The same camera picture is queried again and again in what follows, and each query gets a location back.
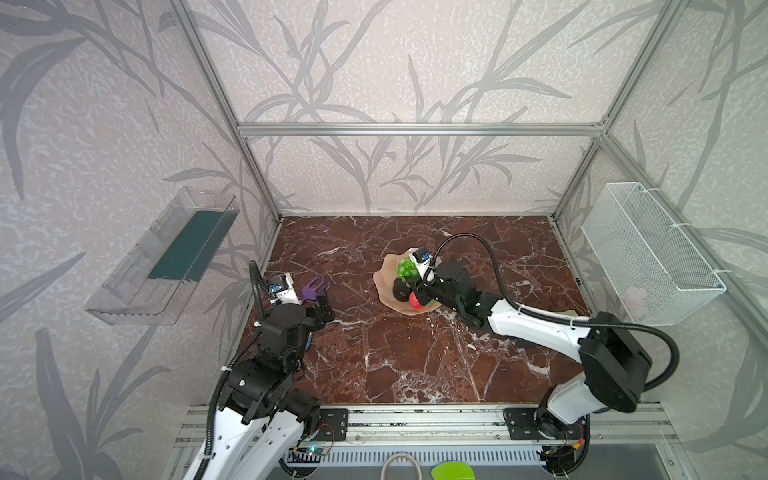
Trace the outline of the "red fake fruit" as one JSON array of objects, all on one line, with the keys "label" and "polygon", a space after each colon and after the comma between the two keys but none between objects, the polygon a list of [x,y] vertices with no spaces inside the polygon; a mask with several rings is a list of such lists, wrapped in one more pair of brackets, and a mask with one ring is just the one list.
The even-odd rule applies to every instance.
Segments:
[{"label": "red fake fruit", "polygon": [[416,294],[411,291],[408,297],[408,303],[414,310],[421,310],[423,308],[423,305],[419,302]]}]

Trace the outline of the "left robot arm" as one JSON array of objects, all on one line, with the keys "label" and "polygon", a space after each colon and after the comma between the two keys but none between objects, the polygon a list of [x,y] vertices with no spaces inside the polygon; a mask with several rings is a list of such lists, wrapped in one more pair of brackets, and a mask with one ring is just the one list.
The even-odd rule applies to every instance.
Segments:
[{"label": "left robot arm", "polygon": [[293,384],[312,333],[335,319],[322,291],[309,305],[282,302],[264,310],[248,346],[226,364],[206,412],[203,445],[187,479],[265,479],[289,448],[320,426],[320,401]]}]

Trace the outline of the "dark fake avocado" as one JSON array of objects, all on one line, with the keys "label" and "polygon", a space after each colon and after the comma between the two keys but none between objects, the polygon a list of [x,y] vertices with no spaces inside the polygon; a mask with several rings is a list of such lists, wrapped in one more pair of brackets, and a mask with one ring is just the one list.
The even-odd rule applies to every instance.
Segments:
[{"label": "dark fake avocado", "polygon": [[412,288],[405,281],[396,278],[392,286],[392,295],[398,302],[408,303],[408,297]]}]

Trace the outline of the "green fake grape bunch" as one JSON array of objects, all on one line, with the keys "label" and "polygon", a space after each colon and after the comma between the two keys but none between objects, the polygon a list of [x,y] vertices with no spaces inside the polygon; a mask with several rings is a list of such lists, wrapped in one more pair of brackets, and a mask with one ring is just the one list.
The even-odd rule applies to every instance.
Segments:
[{"label": "green fake grape bunch", "polygon": [[396,275],[399,280],[409,287],[413,287],[421,279],[416,264],[409,256],[402,258],[398,262]]}]

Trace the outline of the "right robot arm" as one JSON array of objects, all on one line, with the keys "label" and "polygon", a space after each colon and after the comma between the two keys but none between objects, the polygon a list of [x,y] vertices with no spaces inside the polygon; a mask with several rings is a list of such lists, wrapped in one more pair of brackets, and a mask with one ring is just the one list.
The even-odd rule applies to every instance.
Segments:
[{"label": "right robot arm", "polygon": [[528,341],[581,365],[580,374],[545,395],[539,406],[542,422],[572,424],[604,408],[636,410],[652,361],[611,315],[586,319],[527,310],[499,294],[478,290],[455,260],[435,266],[415,254],[410,260],[420,276],[415,290],[419,302],[434,300],[453,310],[469,328]]}]

